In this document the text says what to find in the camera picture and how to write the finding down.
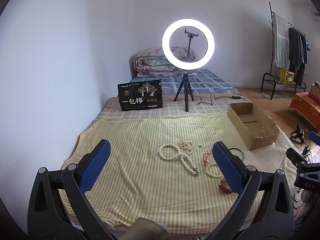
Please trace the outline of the black clothes rack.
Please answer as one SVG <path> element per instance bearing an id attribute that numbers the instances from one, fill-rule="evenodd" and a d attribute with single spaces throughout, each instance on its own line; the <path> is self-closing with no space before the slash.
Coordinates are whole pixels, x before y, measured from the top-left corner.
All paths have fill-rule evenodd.
<path id="1" fill-rule="evenodd" d="M 260 91 L 273 99 L 277 87 L 295 93 L 306 90 L 305 69 L 308 64 L 309 43 L 306 35 L 276 14 L 269 6 L 272 27 L 272 59 L 270 70 L 263 74 Z"/>

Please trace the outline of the yellow striped cloth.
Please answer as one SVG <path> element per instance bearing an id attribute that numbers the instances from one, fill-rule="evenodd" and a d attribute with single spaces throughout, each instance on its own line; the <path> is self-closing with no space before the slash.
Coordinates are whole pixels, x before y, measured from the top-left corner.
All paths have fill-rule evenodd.
<path id="1" fill-rule="evenodd" d="M 80 135 L 67 166 L 106 139 L 111 156 L 86 193 L 100 219 L 111 227 L 131 226 L 144 217 L 164 224 L 170 234 L 212 231 L 237 198 L 219 189 L 202 157 L 221 141 L 238 148 L 259 171 L 285 172 L 295 190 L 296 169 L 286 157 L 291 141 L 280 133 L 274 144 L 249 151 L 225 112 L 125 120 L 102 118 Z"/>

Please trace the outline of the dark blue bangle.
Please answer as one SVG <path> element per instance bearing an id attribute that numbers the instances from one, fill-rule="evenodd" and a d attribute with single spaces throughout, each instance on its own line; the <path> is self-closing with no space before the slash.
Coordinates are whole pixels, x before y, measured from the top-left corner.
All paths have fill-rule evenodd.
<path id="1" fill-rule="evenodd" d="M 240 154 L 240 155 L 239 155 L 239 158 L 241 159 L 241 161 L 244 161 L 245 155 L 244 155 L 244 153 L 242 152 L 242 150 L 240 150 L 240 149 L 238 149 L 238 148 L 234 148 L 234 147 L 229 148 L 229 150 L 230 150 L 232 153 L 236 152 L 236 153 Z"/>

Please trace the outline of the striped hanging towel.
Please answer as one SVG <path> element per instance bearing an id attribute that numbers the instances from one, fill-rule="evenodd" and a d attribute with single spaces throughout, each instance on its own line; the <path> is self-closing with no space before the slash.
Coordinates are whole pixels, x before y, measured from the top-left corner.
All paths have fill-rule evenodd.
<path id="1" fill-rule="evenodd" d="M 272 13 L 273 27 L 273 66 L 281 69 L 289 69 L 289 23 Z"/>

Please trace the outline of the folded floral quilt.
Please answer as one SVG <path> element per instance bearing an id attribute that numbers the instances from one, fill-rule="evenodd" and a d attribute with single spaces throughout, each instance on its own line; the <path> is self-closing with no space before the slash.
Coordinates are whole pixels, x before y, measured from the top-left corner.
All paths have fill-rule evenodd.
<path id="1" fill-rule="evenodd" d="M 173 55 L 181 61 L 186 61 L 188 53 L 190 62 L 200 59 L 195 51 L 188 50 L 187 47 L 171 47 L 170 49 Z M 174 76 L 183 71 L 167 60 L 161 48 L 151 48 L 138 54 L 134 59 L 133 67 L 140 76 Z"/>

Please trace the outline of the black tripod stand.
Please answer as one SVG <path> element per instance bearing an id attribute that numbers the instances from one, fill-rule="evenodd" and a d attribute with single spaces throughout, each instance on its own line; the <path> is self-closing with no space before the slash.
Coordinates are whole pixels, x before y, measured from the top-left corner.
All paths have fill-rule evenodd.
<path id="1" fill-rule="evenodd" d="M 184 101 L 185 101 L 185 111 L 189 112 L 189 96 L 191 97 L 191 100 L 194 101 L 194 95 L 191 90 L 191 85 L 189 82 L 189 75 L 187 72 L 184 72 L 182 75 L 182 81 L 179 85 L 178 91 L 175 95 L 174 101 L 177 101 L 178 96 L 181 93 L 181 90 L 184 89 Z"/>

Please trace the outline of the boxes on orange table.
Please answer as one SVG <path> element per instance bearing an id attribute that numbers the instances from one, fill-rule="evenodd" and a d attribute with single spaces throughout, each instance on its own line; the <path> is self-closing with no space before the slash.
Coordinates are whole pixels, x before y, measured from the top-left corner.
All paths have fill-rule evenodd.
<path id="1" fill-rule="evenodd" d="M 320 100 L 319 82 L 316 81 L 314 84 L 310 86 L 308 96 L 312 98 L 314 101 L 317 101 L 319 103 L 319 100 Z"/>

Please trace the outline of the yellow box on rack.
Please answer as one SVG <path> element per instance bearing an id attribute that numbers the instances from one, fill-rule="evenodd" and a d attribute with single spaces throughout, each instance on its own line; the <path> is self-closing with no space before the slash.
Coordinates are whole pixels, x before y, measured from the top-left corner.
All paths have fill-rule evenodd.
<path id="1" fill-rule="evenodd" d="M 281 84 L 284 86 L 292 86 L 295 78 L 295 74 L 286 69 L 281 69 L 279 73 L 281 78 Z"/>

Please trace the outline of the blue patterned bed sheet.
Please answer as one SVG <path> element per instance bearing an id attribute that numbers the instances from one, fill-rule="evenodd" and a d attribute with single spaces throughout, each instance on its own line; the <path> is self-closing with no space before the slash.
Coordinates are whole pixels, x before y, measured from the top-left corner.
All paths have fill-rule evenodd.
<path id="1" fill-rule="evenodd" d="M 163 95 L 176 95 L 180 83 L 182 81 L 182 73 L 175 76 L 140 76 L 134 77 L 131 82 L 146 82 L 152 80 L 160 80 Z M 223 81 L 220 77 L 207 69 L 198 69 L 193 73 L 188 74 L 191 90 L 194 94 L 216 94 L 230 93 L 235 94 L 239 91 Z"/>

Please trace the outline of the black device on floor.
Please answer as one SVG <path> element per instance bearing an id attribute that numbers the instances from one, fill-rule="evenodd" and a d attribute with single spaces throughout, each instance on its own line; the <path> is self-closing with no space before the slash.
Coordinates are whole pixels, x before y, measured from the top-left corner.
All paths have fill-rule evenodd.
<path id="1" fill-rule="evenodd" d="M 290 139 L 298 139 L 301 144 L 305 143 L 304 130 L 301 128 L 300 124 L 297 124 L 296 130 L 291 132 Z"/>

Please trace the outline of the dark hanging clothes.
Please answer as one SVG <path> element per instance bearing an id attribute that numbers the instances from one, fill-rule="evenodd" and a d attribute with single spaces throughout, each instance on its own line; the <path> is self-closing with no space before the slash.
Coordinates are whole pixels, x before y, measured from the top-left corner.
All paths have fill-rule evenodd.
<path id="1" fill-rule="evenodd" d="M 295 28 L 289 29 L 289 71 L 295 74 L 294 82 L 302 86 L 308 63 L 305 36 Z"/>

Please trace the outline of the plaid beige bed sheet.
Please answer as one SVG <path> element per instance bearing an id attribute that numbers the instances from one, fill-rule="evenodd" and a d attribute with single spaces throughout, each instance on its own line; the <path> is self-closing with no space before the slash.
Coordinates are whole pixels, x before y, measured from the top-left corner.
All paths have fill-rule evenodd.
<path id="1" fill-rule="evenodd" d="M 232 99 L 227 94 L 217 95 L 214 98 L 211 94 L 201 94 L 194 101 L 189 101 L 189 112 L 185 111 L 185 103 L 182 98 L 174 101 L 172 95 L 163 96 L 163 107 L 147 110 L 122 111 L 118 98 L 108 99 L 104 109 L 96 117 L 95 121 L 101 118 L 121 118 L 121 119 L 146 119 L 154 117 L 172 117 L 188 114 L 225 112 L 231 103 L 250 102 L 244 96 L 241 99 Z"/>

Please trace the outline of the brown cardboard box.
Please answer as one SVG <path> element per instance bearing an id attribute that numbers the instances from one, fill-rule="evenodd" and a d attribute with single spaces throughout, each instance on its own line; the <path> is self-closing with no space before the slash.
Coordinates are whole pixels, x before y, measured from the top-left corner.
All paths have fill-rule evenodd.
<path id="1" fill-rule="evenodd" d="M 227 116 L 248 150 L 276 142 L 280 133 L 273 120 L 251 102 L 231 103 L 228 106 Z"/>

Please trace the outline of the black printed gift bag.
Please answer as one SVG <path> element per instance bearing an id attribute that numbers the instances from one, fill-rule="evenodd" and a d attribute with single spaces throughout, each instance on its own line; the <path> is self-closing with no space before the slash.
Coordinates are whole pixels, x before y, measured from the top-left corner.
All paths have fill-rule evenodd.
<path id="1" fill-rule="evenodd" d="M 118 84 L 118 99 L 122 111 L 163 107 L 160 80 Z"/>

